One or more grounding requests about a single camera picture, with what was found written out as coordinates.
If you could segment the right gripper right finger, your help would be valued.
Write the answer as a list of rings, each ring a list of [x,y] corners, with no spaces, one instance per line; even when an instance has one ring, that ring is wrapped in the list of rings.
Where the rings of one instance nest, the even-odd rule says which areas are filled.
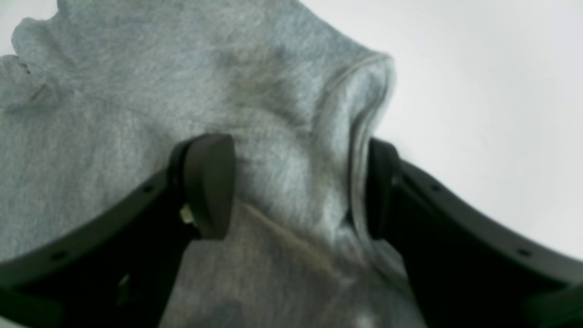
[[[580,328],[583,264],[485,216],[371,139],[367,232],[401,255],[429,328]]]

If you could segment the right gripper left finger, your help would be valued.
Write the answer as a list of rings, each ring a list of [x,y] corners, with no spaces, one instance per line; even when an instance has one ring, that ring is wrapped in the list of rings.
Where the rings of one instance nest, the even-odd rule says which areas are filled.
[[[104,214],[2,262],[1,317],[26,328],[156,328],[188,245],[229,232],[235,167],[231,135],[178,143],[166,168]]]

